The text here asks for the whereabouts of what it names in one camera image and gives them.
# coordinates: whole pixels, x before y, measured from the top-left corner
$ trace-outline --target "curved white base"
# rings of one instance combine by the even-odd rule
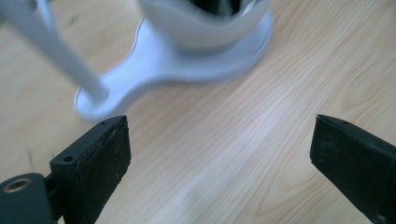
[[[234,77],[248,72],[262,58],[272,32],[272,16],[232,46],[210,54],[180,52],[166,43],[148,20],[142,20],[134,47],[119,65],[100,76],[109,89],[105,100],[94,101],[79,89],[75,109],[89,121],[121,115],[152,84],[164,81],[203,82]]]

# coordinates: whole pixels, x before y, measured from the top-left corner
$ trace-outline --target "metal screw hole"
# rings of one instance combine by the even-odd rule
[[[29,178],[17,179],[17,180],[12,181],[8,185],[6,185],[3,189],[3,191],[5,193],[17,192],[17,191],[20,191],[20,190],[26,188],[27,186],[29,186],[31,182],[32,182],[32,180]]]
[[[74,160],[74,157],[72,157],[72,156],[67,156],[67,157],[64,158],[65,162],[70,162],[70,161],[73,161],[73,160]]]

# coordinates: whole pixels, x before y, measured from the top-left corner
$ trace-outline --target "white lamp base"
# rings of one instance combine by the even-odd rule
[[[143,90],[165,81],[204,82],[247,73],[262,58],[272,33],[272,16],[227,49],[213,53],[181,52],[164,41],[148,20],[142,20],[132,51],[119,65],[99,77],[109,90],[106,99],[93,100],[83,89],[75,109],[85,120],[121,115]]]

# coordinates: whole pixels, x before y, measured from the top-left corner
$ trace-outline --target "white stand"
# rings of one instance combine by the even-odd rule
[[[245,74],[262,58],[273,24],[272,16],[267,13],[252,31],[227,49],[194,54],[173,48],[148,20],[142,20],[129,55],[97,79],[19,0],[0,0],[1,15],[80,85],[75,109],[89,121],[123,114],[143,90],[156,83],[204,82]]]

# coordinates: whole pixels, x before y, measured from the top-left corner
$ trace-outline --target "clamp jaw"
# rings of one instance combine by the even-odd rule
[[[15,176],[0,184],[0,223],[92,224],[131,162],[125,116],[107,119],[49,164],[51,174]]]
[[[396,223],[396,147],[341,119],[318,115],[312,163],[371,221]]]

